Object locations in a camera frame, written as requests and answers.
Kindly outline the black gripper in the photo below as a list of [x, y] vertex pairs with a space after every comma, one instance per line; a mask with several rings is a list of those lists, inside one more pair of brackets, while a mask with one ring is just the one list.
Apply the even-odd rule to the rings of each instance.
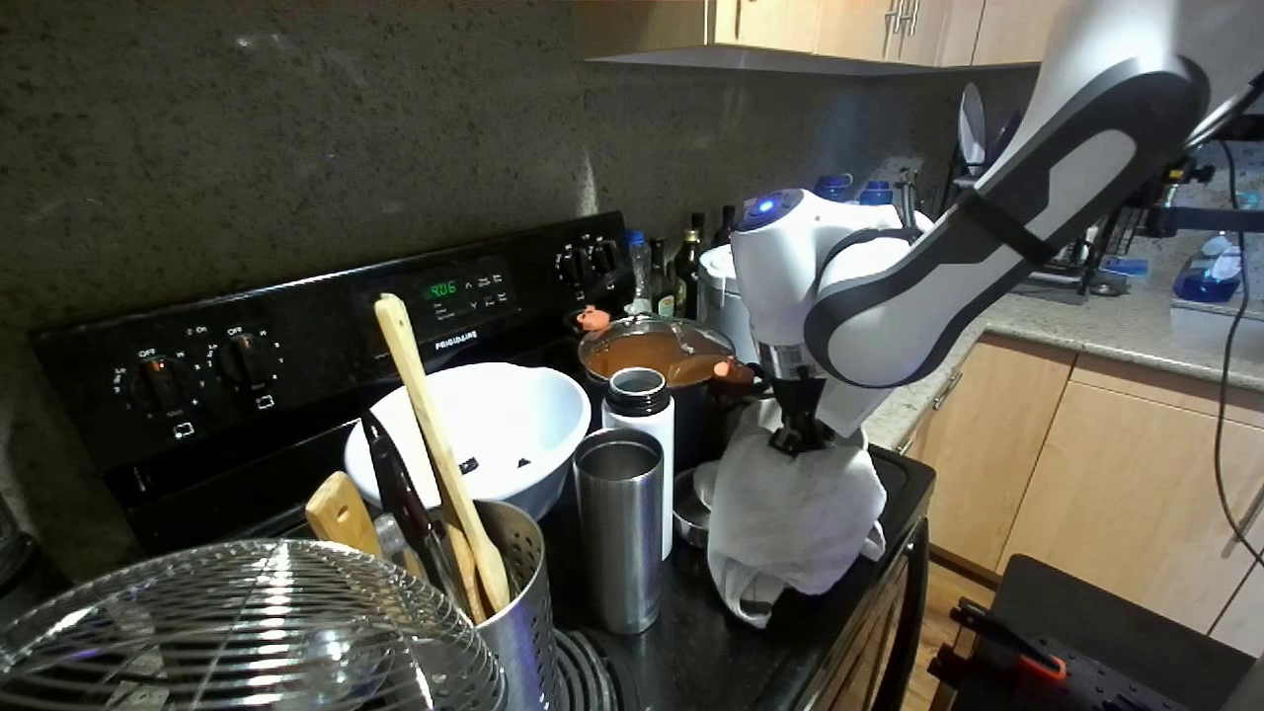
[[772, 445], [789, 460], [827, 450], [833, 444], [833, 429], [819, 420], [827, 374], [789, 342], [764, 342], [760, 374], [764, 391], [779, 402]]

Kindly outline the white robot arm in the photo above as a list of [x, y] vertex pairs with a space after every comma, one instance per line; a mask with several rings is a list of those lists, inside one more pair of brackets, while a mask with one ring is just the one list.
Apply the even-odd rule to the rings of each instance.
[[927, 224], [812, 188], [747, 203], [735, 277], [783, 453], [853, 438], [889, 391], [1067, 242], [1149, 188], [1264, 70], [1264, 0], [1074, 0], [991, 167]]

